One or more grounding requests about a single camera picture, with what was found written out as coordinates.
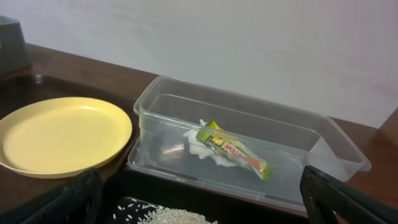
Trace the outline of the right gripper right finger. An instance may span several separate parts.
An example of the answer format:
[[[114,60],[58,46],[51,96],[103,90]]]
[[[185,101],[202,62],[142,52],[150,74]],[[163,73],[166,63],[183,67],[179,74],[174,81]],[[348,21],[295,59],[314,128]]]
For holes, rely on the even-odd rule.
[[[397,224],[397,209],[367,196],[314,166],[305,166],[300,192],[310,223]]]

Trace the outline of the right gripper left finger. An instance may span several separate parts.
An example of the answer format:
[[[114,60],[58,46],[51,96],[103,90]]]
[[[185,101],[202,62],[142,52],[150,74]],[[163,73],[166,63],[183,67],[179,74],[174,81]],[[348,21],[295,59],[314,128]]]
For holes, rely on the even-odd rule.
[[[98,169],[88,169],[69,182],[1,214],[1,224],[95,223],[103,181]]]

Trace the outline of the yellow round plate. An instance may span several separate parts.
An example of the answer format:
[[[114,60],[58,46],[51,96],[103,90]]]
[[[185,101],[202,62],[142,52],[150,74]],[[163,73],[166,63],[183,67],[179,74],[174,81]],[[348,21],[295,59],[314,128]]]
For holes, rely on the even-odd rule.
[[[28,177],[72,177],[113,160],[132,134],[127,113],[107,101],[44,100],[1,119],[1,166]]]

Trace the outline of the white tissue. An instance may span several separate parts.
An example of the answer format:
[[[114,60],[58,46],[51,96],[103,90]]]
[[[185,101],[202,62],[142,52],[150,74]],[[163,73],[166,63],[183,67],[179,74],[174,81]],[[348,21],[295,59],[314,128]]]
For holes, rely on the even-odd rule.
[[[211,158],[218,166],[236,167],[237,163],[232,162],[221,155],[218,155],[214,149],[208,147],[207,145],[205,145],[204,143],[202,143],[200,140],[197,139],[198,133],[209,131],[210,129],[209,125],[211,123],[215,124],[214,121],[206,122],[201,119],[200,120],[201,128],[190,129],[189,131],[183,134],[183,137],[187,138],[189,144],[189,149],[188,149],[189,153],[198,156],[199,159]]]

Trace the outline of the green snack wrapper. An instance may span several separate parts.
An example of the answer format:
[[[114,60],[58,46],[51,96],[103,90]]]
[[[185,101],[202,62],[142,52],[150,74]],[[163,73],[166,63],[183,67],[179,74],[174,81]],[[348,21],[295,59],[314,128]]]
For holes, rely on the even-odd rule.
[[[222,133],[223,128],[215,121],[200,120],[200,124],[202,128],[198,131],[196,140],[211,149],[215,156],[253,170],[260,179],[268,178],[271,167],[265,160],[231,135]]]

